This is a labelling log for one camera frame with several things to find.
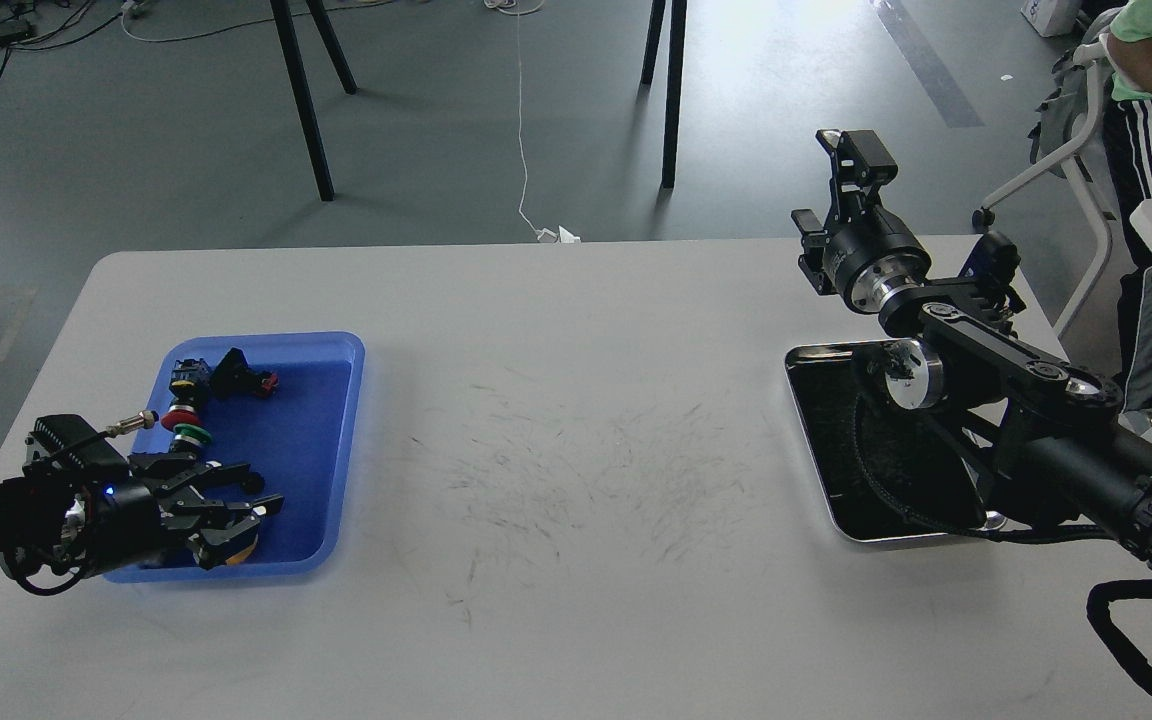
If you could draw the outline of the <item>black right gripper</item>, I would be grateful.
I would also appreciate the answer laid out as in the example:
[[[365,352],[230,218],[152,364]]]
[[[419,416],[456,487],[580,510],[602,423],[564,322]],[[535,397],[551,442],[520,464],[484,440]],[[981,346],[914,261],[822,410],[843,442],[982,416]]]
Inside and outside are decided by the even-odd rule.
[[[881,205],[881,187],[899,164],[873,129],[818,129],[831,161],[826,222],[812,209],[791,210],[804,273],[819,296],[838,293],[854,313],[877,314],[893,291],[918,287],[931,256],[896,215],[864,215]]]

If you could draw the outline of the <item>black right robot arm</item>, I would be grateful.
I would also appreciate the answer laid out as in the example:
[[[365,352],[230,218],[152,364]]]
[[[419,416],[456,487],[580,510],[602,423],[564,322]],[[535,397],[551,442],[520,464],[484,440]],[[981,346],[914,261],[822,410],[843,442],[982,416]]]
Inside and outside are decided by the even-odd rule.
[[[813,290],[876,316],[882,340],[803,346],[785,367],[823,482],[847,473],[902,524],[1014,544],[1106,539],[1152,570],[1152,444],[1121,427],[1115,382],[1016,338],[1018,249],[986,232],[963,270],[931,279],[931,255],[884,209],[899,172],[870,129],[819,129],[826,218],[799,209]],[[1152,666],[1111,602],[1152,600],[1151,579],[1096,585],[1085,615],[1152,697]]]

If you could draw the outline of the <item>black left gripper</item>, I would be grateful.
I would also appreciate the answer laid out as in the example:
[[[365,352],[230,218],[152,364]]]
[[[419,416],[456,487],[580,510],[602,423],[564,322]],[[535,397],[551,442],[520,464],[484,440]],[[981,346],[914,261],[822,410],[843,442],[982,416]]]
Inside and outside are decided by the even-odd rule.
[[[188,498],[161,511],[156,498],[170,497],[179,488],[202,492],[238,486],[255,495],[265,488],[265,479],[248,462],[205,462],[187,452],[131,454],[128,464],[138,479],[88,483],[65,497],[61,564],[82,578],[145,562],[168,544],[191,552],[198,568],[218,568],[223,543],[259,538],[262,520],[285,506],[283,495],[259,497],[253,502]]]

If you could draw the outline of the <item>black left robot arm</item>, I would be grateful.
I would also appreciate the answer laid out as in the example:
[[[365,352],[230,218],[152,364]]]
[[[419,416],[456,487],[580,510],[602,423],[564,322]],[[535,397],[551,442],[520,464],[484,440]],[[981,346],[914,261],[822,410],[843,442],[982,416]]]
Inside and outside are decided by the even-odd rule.
[[[151,410],[103,430],[76,414],[36,420],[22,473],[0,482],[0,564],[18,588],[55,596],[175,550],[204,570],[251,555],[283,497],[265,495],[247,462],[200,460],[200,430],[179,429],[165,454],[111,447],[109,438],[156,420]]]

